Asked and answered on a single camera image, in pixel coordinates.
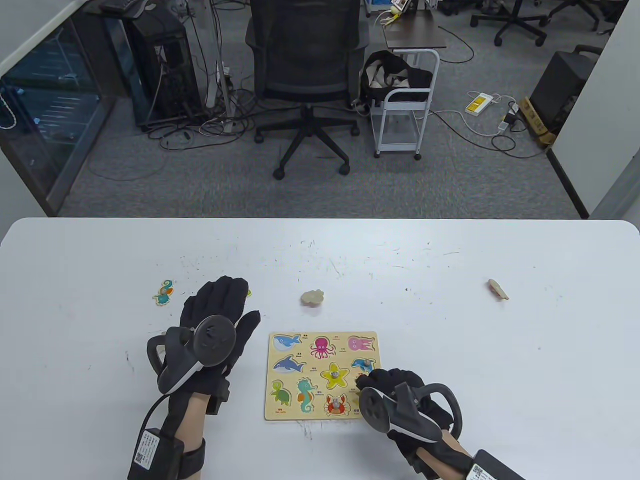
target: black haptic glove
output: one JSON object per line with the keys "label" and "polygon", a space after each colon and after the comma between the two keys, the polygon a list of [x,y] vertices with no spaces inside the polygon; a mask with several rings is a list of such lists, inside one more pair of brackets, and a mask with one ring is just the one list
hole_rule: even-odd
{"label": "black haptic glove", "polygon": [[[222,382],[229,375],[244,351],[251,334],[260,323],[260,312],[254,310],[243,316],[244,302],[249,285],[244,278],[221,276],[215,282],[207,282],[195,296],[184,302],[180,326],[196,328],[202,320],[211,315],[223,315],[236,326],[236,344],[227,359],[215,367],[203,368],[194,373],[179,392],[198,392],[215,396]],[[213,413],[216,399],[212,397],[207,413]]]}
{"label": "black haptic glove", "polygon": [[[356,379],[356,386],[360,390],[365,387],[372,387],[392,397],[396,385],[400,385],[403,382],[406,382],[409,387],[413,388],[424,386],[422,378],[414,372],[400,369],[391,369],[389,371],[375,369],[368,376],[361,375],[358,377]],[[431,396],[424,397],[420,400],[418,410],[433,419],[442,430],[449,430],[453,423],[451,414],[434,402]],[[441,458],[445,463],[447,463],[446,455],[449,453],[449,450],[452,450],[444,441],[438,442],[437,444],[427,444],[396,430],[389,431],[387,437],[396,443],[400,453],[402,453],[415,471],[423,473],[428,479],[436,479],[438,475],[416,455],[416,450],[422,447],[437,458]]]}

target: chair wheel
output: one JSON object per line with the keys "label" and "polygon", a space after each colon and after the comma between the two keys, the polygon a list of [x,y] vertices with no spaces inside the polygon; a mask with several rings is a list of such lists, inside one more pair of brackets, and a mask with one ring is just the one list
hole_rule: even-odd
{"label": "chair wheel", "polygon": [[276,180],[282,180],[284,178],[284,168],[276,168],[273,170],[273,178]]}

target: qr code label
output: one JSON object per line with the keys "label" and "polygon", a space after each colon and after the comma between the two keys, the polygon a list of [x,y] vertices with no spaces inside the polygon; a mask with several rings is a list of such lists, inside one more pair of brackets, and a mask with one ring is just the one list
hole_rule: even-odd
{"label": "qr code label", "polygon": [[495,480],[485,469],[477,463],[471,468],[467,475],[467,480]]}
{"label": "qr code label", "polygon": [[156,455],[159,443],[159,437],[155,436],[149,430],[145,430],[140,438],[140,443],[138,444],[138,449],[136,450],[133,462],[137,463],[145,470],[148,470],[151,467],[154,456]]}

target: computer tower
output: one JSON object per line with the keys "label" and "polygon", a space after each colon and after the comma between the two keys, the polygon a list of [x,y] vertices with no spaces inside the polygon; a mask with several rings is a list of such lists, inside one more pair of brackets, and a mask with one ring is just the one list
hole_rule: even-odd
{"label": "computer tower", "polygon": [[540,77],[530,101],[545,127],[553,132],[564,125],[586,83],[595,61],[580,52],[602,49],[578,45],[573,52],[556,52]]}
{"label": "computer tower", "polygon": [[202,112],[186,30],[165,7],[156,4],[125,22],[131,52],[149,104],[150,118],[194,117]]}

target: glass cabinet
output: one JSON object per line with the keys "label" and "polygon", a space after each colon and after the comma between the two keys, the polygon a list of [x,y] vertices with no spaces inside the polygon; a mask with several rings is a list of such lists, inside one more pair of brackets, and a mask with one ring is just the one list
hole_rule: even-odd
{"label": "glass cabinet", "polygon": [[40,205],[56,213],[113,104],[71,20],[0,78],[0,93],[0,126],[15,124],[0,130],[0,147]]}

